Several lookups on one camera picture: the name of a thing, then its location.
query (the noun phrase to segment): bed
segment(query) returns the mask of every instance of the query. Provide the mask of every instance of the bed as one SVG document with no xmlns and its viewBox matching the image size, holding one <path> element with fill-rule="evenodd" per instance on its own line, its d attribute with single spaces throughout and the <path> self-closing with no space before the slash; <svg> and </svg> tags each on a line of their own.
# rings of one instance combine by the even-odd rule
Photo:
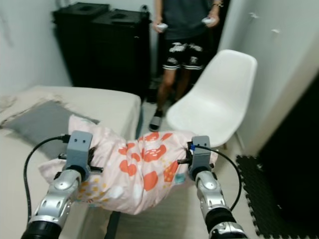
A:
<svg viewBox="0 0 319 239">
<path fill-rule="evenodd" d="M 125 139 L 136 137 L 141 109 L 138 96 L 110 90 L 74 87 L 35 87 L 29 91 L 39 89 L 60 95 L 65 102 L 75 105 L 79 113 L 99 120 L 101 125 L 112 128 Z M 22 172 L 32 145 L 22 140 L 18 134 L 0 129 L 0 147 L 0 238 L 20 238 L 27 221 Z M 46 160 L 48 158 L 43 153 L 36 152 L 28 166 L 33 212 L 48 189 L 48 184 L 37 169 L 38 165 Z M 95 216 L 96 213 L 99 211 L 88 208 L 86 204 L 74 203 L 60 239 L 96 238 L 92 232 L 101 231 L 101 225 L 106 226 L 105 218 Z"/>
</svg>

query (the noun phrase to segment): plastic chair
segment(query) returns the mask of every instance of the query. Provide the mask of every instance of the plastic chair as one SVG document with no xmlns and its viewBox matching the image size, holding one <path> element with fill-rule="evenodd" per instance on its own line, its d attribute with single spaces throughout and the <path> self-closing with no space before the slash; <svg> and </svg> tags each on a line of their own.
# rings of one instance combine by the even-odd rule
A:
<svg viewBox="0 0 319 239">
<path fill-rule="evenodd" d="M 220 51 L 190 92 L 168 110 L 168 124 L 208 135 L 212 147 L 225 144 L 246 114 L 256 70 L 254 57 Z"/>
</svg>

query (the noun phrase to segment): tiled floor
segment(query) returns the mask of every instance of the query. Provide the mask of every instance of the tiled floor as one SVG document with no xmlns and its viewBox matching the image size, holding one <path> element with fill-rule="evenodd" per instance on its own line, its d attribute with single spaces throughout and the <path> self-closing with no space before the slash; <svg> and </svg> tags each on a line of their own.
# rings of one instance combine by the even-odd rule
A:
<svg viewBox="0 0 319 239">
<path fill-rule="evenodd" d="M 144 122 L 142 134 L 148 131 L 148 124 L 156 110 L 156 105 L 149 103 L 143 104 Z M 161 131 L 171 130 L 167 121 L 163 119 Z M 223 151 L 231 159 L 241 154 L 240 146 L 235 137 L 232 137 L 227 143 L 228 149 Z M 215 172 L 221 183 L 226 202 L 230 205 L 234 202 L 238 191 L 238 179 L 232 166 L 218 158 Z M 97 212 L 91 223 L 100 222 L 98 217 L 108 219 L 110 212 L 95 209 Z M 241 199 L 234 209 L 234 217 L 244 228 L 250 239 L 257 238 L 252 218 L 244 192 Z M 106 224 L 101 225 L 100 231 L 91 232 L 98 235 L 92 238 L 103 238 Z M 199 207 L 199 200 L 196 195 L 195 186 L 185 190 L 179 190 L 172 193 L 155 208 L 151 208 L 136 216 L 122 214 L 116 234 L 116 239 L 206 239 L 208 238 L 207 229 L 202 218 Z"/>
</svg>

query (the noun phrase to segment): pillow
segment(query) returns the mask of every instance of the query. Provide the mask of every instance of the pillow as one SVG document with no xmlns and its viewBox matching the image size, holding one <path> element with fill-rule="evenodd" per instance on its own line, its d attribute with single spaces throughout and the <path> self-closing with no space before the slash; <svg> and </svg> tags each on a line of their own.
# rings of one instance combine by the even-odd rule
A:
<svg viewBox="0 0 319 239">
<path fill-rule="evenodd" d="M 45 139 L 68 133 L 71 115 L 85 118 L 95 124 L 99 123 L 96 119 L 79 115 L 65 109 L 56 102 L 48 101 L 8 121 L 3 127 L 13 129 L 26 141 L 36 146 Z M 67 144 L 57 140 L 46 143 L 40 149 L 50 159 L 54 159 L 60 153 L 66 153 L 66 146 Z"/>
</svg>

